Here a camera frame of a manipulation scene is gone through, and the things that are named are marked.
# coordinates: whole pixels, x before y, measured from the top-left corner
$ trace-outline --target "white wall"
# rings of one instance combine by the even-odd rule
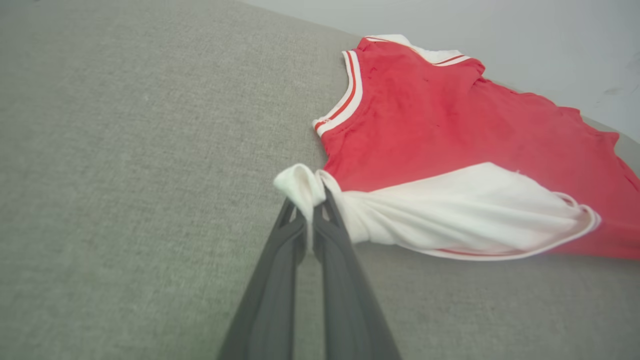
[[[488,78],[640,142],[639,0],[244,1],[348,33],[400,33],[426,49],[460,50],[480,59]]]

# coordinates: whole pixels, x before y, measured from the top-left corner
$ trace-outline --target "armhole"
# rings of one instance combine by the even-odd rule
[[[322,136],[325,132],[347,121],[356,111],[362,100],[362,76],[360,74],[358,55],[353,50],[343,51],[342,55],[344,56],[344,62],[347,68],[349,86],[347,87],[347,92],[344,93],[344,96],[342,96],[338,104],[336,104],[327,115],[312,122],[318,136]]]

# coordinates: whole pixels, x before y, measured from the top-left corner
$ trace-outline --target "gray upholstery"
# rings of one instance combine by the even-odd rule
[[[272,178],[322,167],[309,122],[358,36],[226,1],[4,9],[0,358],[215,358],[283,201]],[[640,354],[640,263],[357,252],[405,359]],[[297,359],[323,358],[320,281],[307,258]]]

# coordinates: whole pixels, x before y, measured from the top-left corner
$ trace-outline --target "gray fabric surface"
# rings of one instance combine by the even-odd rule
[[[358,37],[226,1],[0,18],[0,358],[212,359]],[[637,156],[637,144],[624,151]],[[405,359],[637,359],[640,263],[357,248]],[[319,265],[296,358],[323,358]]]

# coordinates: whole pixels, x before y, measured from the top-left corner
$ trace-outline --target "couch cushion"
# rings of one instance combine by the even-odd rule
[[[228,1],[41,0],[0,19],[0,354],[215,357],[358,37]],[[358,247],[407,359],[630,359],[640,265]],[[319,265],[296,357],[323,358]]]

